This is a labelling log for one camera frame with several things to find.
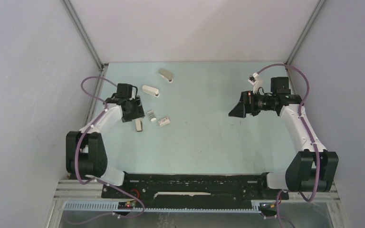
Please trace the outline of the beige brown stapler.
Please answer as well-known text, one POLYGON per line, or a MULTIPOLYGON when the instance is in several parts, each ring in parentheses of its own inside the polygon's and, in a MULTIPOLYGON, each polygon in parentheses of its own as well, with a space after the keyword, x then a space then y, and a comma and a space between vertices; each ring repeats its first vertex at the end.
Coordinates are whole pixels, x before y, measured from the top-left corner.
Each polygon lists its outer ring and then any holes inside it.
POLYGON ((136 127, 136 131, 137 132, 142 132, 143 131, 143 124, 141 119, 135 119, 135 127, 136 127))

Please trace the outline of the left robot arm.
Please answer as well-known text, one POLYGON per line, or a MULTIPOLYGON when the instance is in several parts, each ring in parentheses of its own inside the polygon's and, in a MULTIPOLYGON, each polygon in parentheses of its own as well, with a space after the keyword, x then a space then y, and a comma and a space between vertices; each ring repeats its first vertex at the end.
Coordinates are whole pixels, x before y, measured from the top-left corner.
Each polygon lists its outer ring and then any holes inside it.
POLYGON ((109 165, 103 136, 117 123, 145 116, 137 92, 134 85, 118 84, 116 92, 102 101, 102 110, 95 119, 66 135, 66 169, 81 184, 102 181, 113 185, 113 192, 118 197, 129 196, 131 184, 124 180, 124 171, 109 165))

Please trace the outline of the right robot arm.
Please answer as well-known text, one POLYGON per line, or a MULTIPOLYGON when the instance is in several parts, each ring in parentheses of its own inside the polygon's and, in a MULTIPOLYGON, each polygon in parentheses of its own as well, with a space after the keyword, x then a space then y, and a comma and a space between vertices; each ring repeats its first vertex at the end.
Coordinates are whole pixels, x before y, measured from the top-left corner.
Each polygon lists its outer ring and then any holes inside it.
POLYGON ((277 89, 261 95, 244 91, 229 112, 230 117, 256 116, 262 111, 275 111, 285 124, 297 154, 285 172, 271 172, 257 186, 258 194, 271 198, 277 189, 291 192, 328 192, 331 190, 339 158, 320 142, 307 119, 299 95, 290 89, 277 89))

